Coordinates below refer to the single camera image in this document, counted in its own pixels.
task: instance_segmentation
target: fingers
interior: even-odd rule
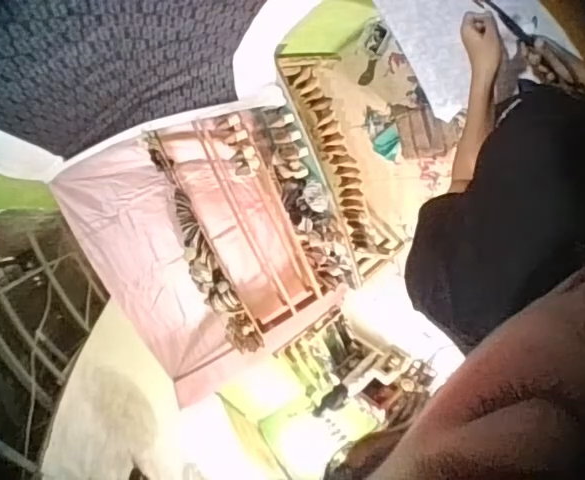
[[[473,28],[480,32],[487,29],[497,28],[496,19],[494,18],[494,15],[492,15],[492,12],[466,12],[463,17],[463,26]]]
[[[538,37],[534,42],[536,54],[530,54],[529,57],[530,64],[534,66],[533,61],[537,61],[537,57],[540,57],[539,63],[536,65],[544,62],[554,71],[556,76],[560,77],[567,83],[574,83],[575,79],[572,77],[572,73],[559,57],[560,52],[555,50],[553,43],[554,42],[550,42],[545,37]]]

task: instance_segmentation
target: person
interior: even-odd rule
[[[585,478],[585,269],[496,329],[410,428],[324,480]]]
[[[585,266],[585,64],[539,37],[523,53],[550,84],[495,106],[494,17],[468,14],[461,36],[466,126],[449,193],[420,209],[405,280],[414,308],[468,353]]]
[[[459,146],[461,152],[455,165],[456,183],[453,182],[451,196],[443,198],[443,203],[445,198],[457,199],[451,203],[458,202],[461,207],[442,207],[439,210],[442,217],[438,220],[446,223],[446,215],[450,215],[451,223],[446,223],[446,228],[451,228],[450,225],[456,221],[468,229],[463,232],[469,237],[468,241],[496,238],[478,231],[481,228],[478,220],[492,220],[488,213],[478,210],[482,216],[472,219],[467,217],[469,211],[454,211],[455,208],[468,208],[467,204],[478,201],[476,197],[471,197],[475,188],[480,187],[482,195],[487,195],[492,177],[496,183],[493,188],[497,192],[487,197],[496,202],[491,215],[501,215],[512,227],[515,224],[512,217],[518,212],[517,208],[524,209],[520,211],[526,219],[519,226],[521,232],[508,232],[511,237],[516,234],[520,240],[510,242],[509,252],[505,252],[502,244],[493,249],[495,253],[507,253],[516,273],[522,265],[521,259],[516,258],[520,255],[518,249],[523,247],[525,250],[527,247],[526,235],[531,233],[531,241],[537,245],[544,238],[552,240],[556,235],[552,228],[549,232],[535,231],[532,228],[535,219],[538,223],[548,221],[551,227],[552,222],[562,220],[560,213],[563,212],[570,221],[578,220],[578,233],[585,238],[585,219],[579,219],[576,215],[578,212],[585,217],[585,193],[580,190],[584,188],[581,182],[585,183],[585,103],[554,87],[533,89],[516,99],[520,100],[519,104],[509,112],[504,111],[505,119],[497,128],[502,130],[501,133],[493,132],[492,138],[485,142],[481,150],[481,144],[490,136],[491,125],[488,121],[492,110],[491,94],[485,87],[488,84],[491,88],[491,83],[486,78],[493,80],[492,75],[498,69],[501,44],[496,24],[490,16],[466,15],[462,35],[472,59],[473,91],[467,138],[462,142],[464,145]],[[546,80],[585,85],[585,66],[546,39],[541,39],[534,49],[529,49],[525,54],[533,66],[539,67],[539,74]],[[570,115],[576,115],[578,121],[575,122]],[[519,137],[519,145],[516,145],[515,133],[523,136]],[[556,143],[544,144],[551,139]],[[529,155],[527,149],[533,147],[535,155]],[[559,158],[557,161],[560,160],[561,164],[553,165],[551,159],[564,153],[567,153],[567,158]],[[528,176],[535,177],[536,183],[530,183],[525,175],[521,176],[526,173],[521,172],[524,167],[527,167]],[[535,171],[534,167],[549,169],[547,176],[550,178]],[[561,177],[563,169],[576,173],[576,176]],[[498,181],[499,175],[504,177],[502,183]],[[481,185],[486,177],[488,186]],[[530,190],[533,186],[541,190],[538,195],[537,190]],[[519,187],[530,191],[517,198],[509,190],[518,190]],[[560,198],[561,192],[566,199]],[[499,199],[502,202],[516,202],[517,208],[508,211],[506,206],[501,212]],[[552,201],[558,201],[564,210],[553,210]],[[569,237],[568,227],[569,224],[561,224],[559,233]],[[459,234],[447,239],[451,243],[448,254],[454,255],[456,249],[462,247],[459,238],[463,237]],[[481,252],[484,261],[488,260],[486,254],[489,252],[488,248]],[[545,253],[537,246],[526,253],[526,258],[535,263],[538,258],[544,258]],[[509,309],[505,309],[501,306],[503,304],[499,304],[498,317],[489,317],[488,325],[482,325],[479,316],[468,323],[458,320],[460,317],[448,323],[450,329],[465,333],[478,344],[468,349],[464,364],[428,401],[423,411],[412,418],[409,428],[403,425],[360,440],[341,465],[326,471],[324,480],[585,478],[585,267],[575,267],[580,261],[585,262],[585,252],[573,255],[577,260],[571,260],[571,265],[562,265],[556,270],[552,268],[552,263],[536,262],[534,268],[538,269],[543,279],[543,282],[536,284],[536,292],[543,291],[552,278],[560,277],[573,267],[576,273],[566,274],[548,291],[539,294],[538,299],[530,302],[520,300],[519,305],[525,304],[522,308],[510,305]],[[548,255],[547,258],[554,258],[559,263],[563,260],[556,253],[554,257]],[[439,258],[439,261],[445,261],[445,258]],[[474,262],[468,268],[480,266],[480,263]],[[490,287],[489,281],[488,278],[486,288]],[[475,295],[484,294],[485,289],[481,285],[474,284],[474,287]],[[430,298],[449,301],[449,293],[444,290],[438,296],[432,294]],[[490,292],[490,298],[498,300],[498,295],[493,293]],[[534,292],[528,291],[526,295],[531,298]],[[464,309],[462,302],[455,302],[459,311]],[[499,320],[508,310],[516,312],[508,313],[505,319]],[[472,307],[465,308],[465,312],[472,311]]]

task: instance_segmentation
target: wooden shelf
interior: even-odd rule
[[[326,147],[323,145],[325,142],[326,136],[320,135],[320,130],[323,127],[322,125],[317,124],[317,117],[310,112],[309,108],[307,107],[307,101],[304,101],[302,98],[301,92],[295,86],[290,85],[287,80],[287,76],[285,74],[285,70],[295,72],[294,75],[291,75],[290,78],[294,78],[295,75],[298,75],[298,68],[301,66],[303,69],[308,68],[329,68],[330,65],[333,65],[338,58],[327,58],[324,59],[322,57],[312,56],[307,57],[306,61],[302,64],[299,63],[290,63],[290,58],[279,58],[279,82],[282,86],[284,91],[286,100],[288,101],[289,108],[293,110],[295,115],[301,119],[301,125],[299,128],[302,131],[304,136],[304,141],[307,143],[308,148],[311,152],[311,166],[309,165],[308,168],[311,168],[312,171],[318,170],[317,177],[321,181],[321,183],[325,186],[326,191],[330,193],[330,206],[332,209],[332,213],[334,214],[335,218],[338,221],[340,230],[346,236],[346,248],[348,251],[349,257],[352,259],[354,267],[353,271],[353,284],[350,285],[353,288],[361,287],[367,280],[374,276],[375,273],[380,271],[385,265],[392,262],[396,255],[401,251],[404,246],[404,242],[402,239],[393,232],[393,230],[386,225],[381,218],[373,211],[370,207],[368,202],[364,199],[364,209],[363,212],[365,216],[368,218],[368,222],[365,224],[366,228],[366,235],[370,239],[368,241],[368,248],[357,248],[354,244],[354,239],[361,238],[352,236],[355,235],[353,233],[350,234],[350,223],[356,226],[355,222],[348,222],[344,216],[343,209],[341,207],[341,202],[339,201],[341,191],[348,188],[340,186],[338,181],[335,179],[336,174],[330,170],[337,170],[336,166],[333,166],[328,163],[329,154],[326,152]],[[334,120],[331,120],[330,123],[338,124],[338,120],[336,120],[336,116],[334,112],[330,110],[330,113],[327,116],[334,116]],[[345,138],[341,129],[339,129],[339,133],[337,136],[341,136]],[[345,142],[343,142],[343,149],[346,149]],[[344,155],[338,155],[341,157],[348,157],[353,162],[356,162],[349,153]]]

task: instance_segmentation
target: patterned fabric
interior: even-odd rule
[[[0,130],[71,157],[236,100],[232,57],[265,0],[0,0]]]

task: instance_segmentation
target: cloth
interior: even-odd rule
[[[0,1],[0,130],[68,158],[235,101],[233,56],[264,3]]]
[[[585,266],[585,102],[551,87],[488,137],[466,192],[419,212],[406,284],[460,347]]]

